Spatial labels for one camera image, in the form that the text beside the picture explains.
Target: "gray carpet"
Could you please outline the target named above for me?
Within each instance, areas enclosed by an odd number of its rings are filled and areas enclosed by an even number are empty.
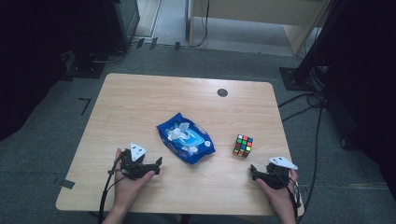
[[[107,74],[270,82],[277,101],[283,103],[301,92],[285,90],[278,67],[297,67],[300,62],[299,58],[253,53],[131,46],[127,55],[106,65],[99,79],[59,81],[25,125],[0,142],[0,223],[96,222],[87,212],[59,211],[55,202]],[[86,111],[87,101],[81,99],[92,99]],[[285,118],[306,107],[301,98],[281,107],[280,113]],[[314,172],[318,115],[318,109],[310,109],[284,122],[291,156],[299,166],[304,201]],[[262,222],[277,220],[263,217]],[[326,108],[318,136],[316,184],[301,223],[396,223],[396,203],[377,165],[360,151],[341,148]]]

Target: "colorful cube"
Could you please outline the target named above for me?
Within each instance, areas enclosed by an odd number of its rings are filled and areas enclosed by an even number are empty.
[[[247,157],[251,151],[252,145],[253,138],[238,134],[238,137],[236,138],[235,148],[233,149],[233,154],[235,156]]]

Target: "human hand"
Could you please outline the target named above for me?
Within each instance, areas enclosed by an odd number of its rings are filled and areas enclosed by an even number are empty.
[[[294,183],[297,182],[297,177],[297,172],[293,169],[290,169],[290,179],[292,181],[289,182],[288,188],[293,195],[295,194]],[[265,183],[265,181],[259,178],[256,180],[256,182],[264,190],[280,222],[282,224],[296,223],[294,208],[293,204],[291,203],[288,190],[286,188],[272,189]]]
[[[121,150],[118,148],[116,159],[120,154]],[[119,170],[120,167],[120,161],[118,161],[115,170]],[[117,183],[114,185],[114,203],[104,223],[122,223],[129,209],[134,204],[139,191],[154,175],[154,171],[149,171],[142,178],[132,180],[124,176],[121,172],[115,172],[114,183]]]

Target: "wooden table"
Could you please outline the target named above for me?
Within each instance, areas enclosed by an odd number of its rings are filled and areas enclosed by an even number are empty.
[[[219,89],[228,95],[220,97]],[[156,126],[178,112],[209,133],[217,152],[190,165],[163,144]],[[247,158],[233,155],[238,134],[253,138]],[[132,141],[148,150],[144,163],[163,157],[161,174],[141,191],[134,212],[271,216],[249,165],[265,172],[270,157],[291,160],[269,83],[110,74],[66,177],[76,185],[62,188],[58,209],[97,211],[116,148]],[[113,199],[111,190],[105,210]]]

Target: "black cable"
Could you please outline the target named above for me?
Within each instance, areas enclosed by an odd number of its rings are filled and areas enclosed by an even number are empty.
[[[282,179],[282,177],[273,169],[271,172],[273,172],[274,174],[276,174],[276,176],[280,179],[280,181],[282,181],[283,185],[285,186],[286,190],[289,193],[289,197],[291,200],[291,204],[293,205],[293,210],[294,210],[294,216],[297,218],[298,217],[298,212],[297,212],[297,202],[294,199],[294,195],[293,193],[291,193],[288,184]]]
[[[125,52],[122,52],[121,55],[118,58],[114,59],[114,60],[109,60],[109,61],[95,61],[95,60],[92,60],[92,62],[93,63],[114,63],[114,62],[118,61],[120,58],[122,58],[122,56],[124,54],[125,54]]]
[[[306,108],[306,109],[304,109],[304,110],[301,110],[301,111],[299,111],[299,112],[297,112],[297,113],[295,113],[295,114],[292,114],[292,115],[286,117],[285,119],[282,119],[282,122],[284,122],[284,121],[286,121],[286,120],[288,120],[288,119],[291,119],[291,118],[293,118],[294,116],[301,115],[301,114],[305,113],[305,112],[306,112],[308,109],[310,109],[310,108],[313,108],[313,107],[312,107],[312,106],[309,106],[308,108]]]
[[[301,115],[301,114],[305,113],[307,110],[309,110],[309,109],[311,109],[311,108],[319,108],[320,105],[323,104],[323,103],[322,103],[323,100],[320,99],[320,98],[318,97],[319,94],[321,94],[321,92],[319,92],[319,91],[314,91],[314,92],[310,92],[310,93],[305,93],[305,94],[297,95],[297,96],[295,96],[295,97],[289,99],[289,100],[286,101],[285,103],[280,104],[278,107],[281,107],[281,106],[283,106],[283,105],[286,105],[286,104],[288,104],[288,103],[290,103],[290,102],[292,102],[292,101],[294,101],[294,100],[296,100],[296,99],[298,99],[298,98],[300,98],[300,97],[302,97],[302,96],[307,96],[307,97],[306,97],[306,102],[309,104],[309,107],[308,107],[308,108],[303,109],[303,110],[301,110],[301,111],[299,111],[299,112],[297,112],[297,113],[295,113],[295,114],[292,114],[292,115],[286,117],[285,119],[282,119],[282,122],[283,122],[283,121],[286,121],[286,120],[288,120],[288,119],[291,119],[291,118],[293,118],[294,116]],[[317,104],[312,104],[312,103],[310,102],[310,99],[311,99],[311,98],[317,99],[317,100],[318,100],[318,103],[317,103]]]
[[[321,115],[322,115],[322,111],[323,111],[323,106],[325,105],[325,99],[319,98],[319,95],[322,95],[322,92],[320,92],[320,91],[314,91],[314,92],[311,92],[311,93],[305,93],[305,94],[297,95],[297,96],[295,96],[295,97],[289,99],[288,101],[286,101],[286,102],[284,102],[284,103],[282,103],[282,104],[280,104],[280,105],[278,106],[278,107],[281,107],[281,106],[286,105],[286,104],[288,104],[288,103],[290,103],[290,102],[292,102],[292,101],[294,101],[294,100],[296,100],[296,99],[298,99],[298,98],[300,98],[300,97],[302,97],[302,96],[307,96],[306,101],[307,101],[307,103],[309,104],[309,107],[308,107],[307,109],[313,108],[313,107],[314,107],[314,108],[319,108],[319,109],[320,109],[320,110],[319,110],[319,117],[318,117],[318,124],[317,124],[317,129],[316,129],[316,136],[315,136],[315,163],[314,163],[314,171],[313,171],[313,174],[312,174],[311,186],[310,186],[310,188],[309,188],[308,196],[307,196],[306,202],[305,202],[305,204],[304,204],[304,213],[303,213],[302,216],[300,216],[300,217],[297,218],[297,223],[300,223],[300,221],[303,219],[304,214],[306,213],[306,210],[307,210],[307,208],[308,208],[309,202],[310,202],[310,200],[311,200],[312,191],[313,191],[313,189],[314,189],[315,180],[316,180],[316,176],[317,176],[317,169],[318,169],[318,133],[319,133],[319,127],[320,127],[320,121],[321,121]],[[310,101],[310,99],[311,99],[312,97],[315,98],[315,99],[317,99],[317,100],[318,100],[318,103],[313,104],[313,103]],[[292,116],[290,116],[290,117],[294,117],[294,116],[297,115],[297,114],[302,114],[302,113],[304,113],[303,111],[297,112],[296,114],[294,114],[294,115],[292,115]]]
[[[315,164],[314,164],[314,173],[312,174],[312,182],[311,186],[309,188],[309,193],[306,198],[305,204],[304,204],[304,214],[306,213],[306,209],[308,208],[309,202],[311,200],[312,196],[312,191],[314,190],[314,185],[315,185],[315,180],[317,178],[317,169],[318,169],[318,134],[319,134],[319,126],[320,126],[320,121],[321,121],[321,115],[322,115],[322,110],[323,110],[323,105],[320,107],[319,111],[319,118],[318,118],[318,125],[317,125],[317,130],[316,130],[316,137],[315,137]],[[297,223],[300,223],[300,221],[303,219],[303,216],[298,217]]]
[[[118,181],[116,181],[114,184],[112,184],[112,185],[110,186],[110,188],[107,188],[107,187],[108,187],[108,184],[110,183],[111,176],[114,175],[114,172],[115,172],[115,170],[116,170],[117,163],[118,163],[119,160],[121,159],[121,156],[122,156],[122,152],[121,152],[121,154],[117,157],[117,159],[114,161],[114,164],[113,164],[113,167],[111,168],[111,171],[108,172],[108,179],[107,179],[107,182],[106,182],[106,185],[105,185],[105,189],[103,190],[103,193],[102,193],[102,199],[101,199],[100,207],[99,207],[98,224],[102,224],[102,222],[103,222],[103,220],[104,220],[104,219],[103,219],[103,213],[104,213],[104,209],[105,209],[105,201],[106,201],[106,196],[107,196],[108,190],[109,190],[111,187],[113,187],[113,185],[115,185],[117,182],[119,182],[119,180],[118,180]]]
[[[282,104],[278,105],[277,107],[280,108],[280,107],[282,107],[282,106],[284,106],[284,105],[286,105],[286,104],[288,104],[288,103],[290,103],[290,102],[293,102],[293,101],[297,100],[298,98],[300,98],[300,97],[302,97],[302,96],[307,96],[307,95],[310,95],[310,94],[312,94],[312,93],[313,93],[313,92],[310,92],[310,93],[303,93],[303,94],[294,96],[293,98],[287,100],[286,102],[283,102]]]
[[[209,5],[210,5],[210,0],[207,0],[206,20],[205,20],[205,35],[204,35],[203,39],[201,40],[201,43],[199,43],[198,45],[195,45],[195,46],[190,46],[190,48],[193,48],[193,49],[194,48],[198,48],[201,45],[203,45],[206,42],[206,40],[207,40],[207,18],[209,16]]]

